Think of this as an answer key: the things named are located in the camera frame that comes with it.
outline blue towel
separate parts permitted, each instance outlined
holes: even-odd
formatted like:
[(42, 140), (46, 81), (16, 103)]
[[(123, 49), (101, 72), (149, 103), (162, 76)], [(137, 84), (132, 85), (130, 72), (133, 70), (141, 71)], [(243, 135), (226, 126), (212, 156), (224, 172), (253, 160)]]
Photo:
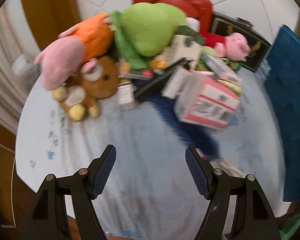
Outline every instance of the blue towel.
[(300, 202), (300, 38), (281, 27), (267, 57), (265, 82), (283, 141), (286, 176), (284, 201)]
[[(133, 83), (138, 87), (144, 82), (135, 80)], [(185, 145), (200, 149), (209, 161), (221, 158), (217, 141), (202, 126), (178, 120), (173, 110), (174, 99), (163, 97), (159, 92), (150, 96), (147, 101), (154, 106), (159, 116), (173, 129)]]

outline small box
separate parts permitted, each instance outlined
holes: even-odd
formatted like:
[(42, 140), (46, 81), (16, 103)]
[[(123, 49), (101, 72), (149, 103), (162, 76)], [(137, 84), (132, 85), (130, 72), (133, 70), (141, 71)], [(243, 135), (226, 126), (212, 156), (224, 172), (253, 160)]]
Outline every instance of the small box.
[(179, 26), (172, 38), (167, 51), (167, 65), (171, 65), (181, 58), (192, 60), (190, 70), (195, 70), (200, 57), (201, 47), (205, 38), (186, 25)]
[(181, 122), (226, 128), (240, 104), (240, 98), (211, 75), (192, 71), (174, 110)]
[(162, 96), (175, 99), (178, 93), (182, 91), (184, 84), (190, 75), (191, 72), (189, 70), (186, 70), (183, 66), (178, 66), (162, 89)]
[(130, 110), (135, 107), (133, 86), (129, 79), (120, 78), (118, 84), (118, 99), (121, 110)]
[(234, 72), (228, 65), (224, 64), (222, 60), (203, 55), (202, 59), (207, 66), (218, 76), (219, 79), (229, 81), (233, 84), (240, 85), (241, 79), (237, 73)]
[(270, 43), (253, 29), (253, 24), (241, 18), (231, 18), (222, 13), (213, 12), (210, 33), (228, 36), (229, 30), (241, 33), (246, 37), (251, 48), (251, 53), (246, 57), (247, 61), (241, 61), (242, 66), (252, 72), (259, 67), (261, 60), (267, 54)]

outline bed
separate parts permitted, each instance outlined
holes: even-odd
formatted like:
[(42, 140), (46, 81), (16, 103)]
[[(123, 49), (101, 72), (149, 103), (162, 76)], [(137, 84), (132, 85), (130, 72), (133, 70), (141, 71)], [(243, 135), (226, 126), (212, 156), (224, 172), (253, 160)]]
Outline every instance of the bed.
[[(271, 103), (261, 80), (239, 72), (244, 95), (228, 128), (212, 132), (220, 154), (261, 184), (276, 216), (283, 203), (284, 156)], [(71, 122), (40, 80), (23, 109), (16, 142), (18, 176), (35, 192), (49, 173), (74, 174), (108, 144), (117, 160), (103, 194), (93, 201), (105, 232), (133, 239), (193, 239), (208, 207), (185, 162), (184, 145), (149, 103), (120, 111), (117, 95), (101, 101), (102, 115)], [(231, 229), (231, 197), (224, 233)], [(71, 197), (68, 215), (74, 217)]]

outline white curtain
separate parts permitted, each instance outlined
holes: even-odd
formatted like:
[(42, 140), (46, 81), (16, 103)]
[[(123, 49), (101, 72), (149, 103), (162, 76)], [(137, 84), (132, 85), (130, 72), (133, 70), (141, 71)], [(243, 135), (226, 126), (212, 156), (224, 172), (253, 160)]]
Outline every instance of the white curtain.
[(28, 87), (12, 70), (13, 63), (22, 54), (4, 4), (0, 8), (0, 124), (15, 134), (29, 94)]

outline toy figure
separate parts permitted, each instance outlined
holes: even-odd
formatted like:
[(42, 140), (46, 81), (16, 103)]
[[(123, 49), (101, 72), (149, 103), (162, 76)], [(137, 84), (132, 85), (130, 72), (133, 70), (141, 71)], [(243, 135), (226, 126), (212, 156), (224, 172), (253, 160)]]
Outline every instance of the toy figure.
[(103, 56), (93, 62), (95, 65), (91, 69), (82, 68), (52, 91), (52, 97), (73, 121), (82, 120), (86, 112), (93, 117), (99, 116), (96, 99), (110, 97), (117, 91), (118, 72), (112, 58)]

